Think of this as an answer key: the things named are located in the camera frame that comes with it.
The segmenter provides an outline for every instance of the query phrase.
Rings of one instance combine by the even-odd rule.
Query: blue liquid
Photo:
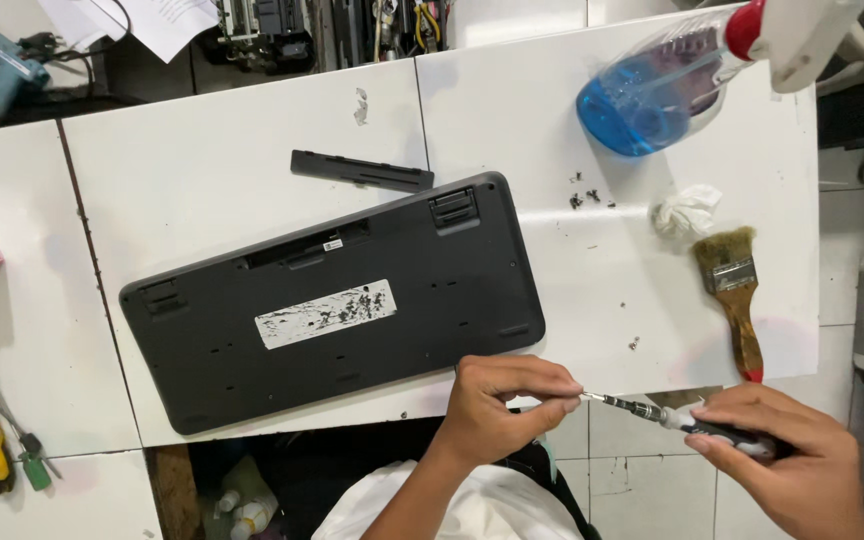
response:
[[[579,92],[575,106],[595,139],[623,156],[645,156],[680,140],[689,130],[690,105],[675,80],[648,55],[636,55],[606,68]]]

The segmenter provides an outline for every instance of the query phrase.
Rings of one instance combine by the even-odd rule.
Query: person's left hand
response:
[[[582,385],[565,367],[527,356],[466,356],[448,400],[445,420],[426,456],[466,471],[506,458],[554,429],[579,407]],[[506,402],[532,396],[542,404],[513,414]]]

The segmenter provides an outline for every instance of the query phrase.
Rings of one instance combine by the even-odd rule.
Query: hand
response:
[[[798,540],[864,540],[858,443],[835,419],[761,384],[713,395],[692,415],[772,434],[796,447],[763,465],[728,443],[689,435],[685,444],[735,479]]]
[[[581,393],[569,370],[534,355],[466,356],[426,457],[445,456],[466,473],[506,458],[558,426],[579,407]],[[516,396],[542,404],[513,414],[505,404]]]

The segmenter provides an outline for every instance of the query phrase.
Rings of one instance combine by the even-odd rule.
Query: yellow pliers handle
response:
[[[429,26],[435,30],[435,41],[442,41],[442,31],[439,30],[439,23],[435,21],[435,17],[429,12],[429,5],[426,2],[415,2],[415,41],[422,49],[426,49],[426,43],[423,41],[423,17],[428,21]]]

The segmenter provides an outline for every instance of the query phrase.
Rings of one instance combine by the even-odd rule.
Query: white shirt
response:
[[[416,468],[395,462],[367,475],[342,495],[312,540],[358,540]],[[476,467],[445,510],[437,539],[581,540],[569,510],[525,474]]]

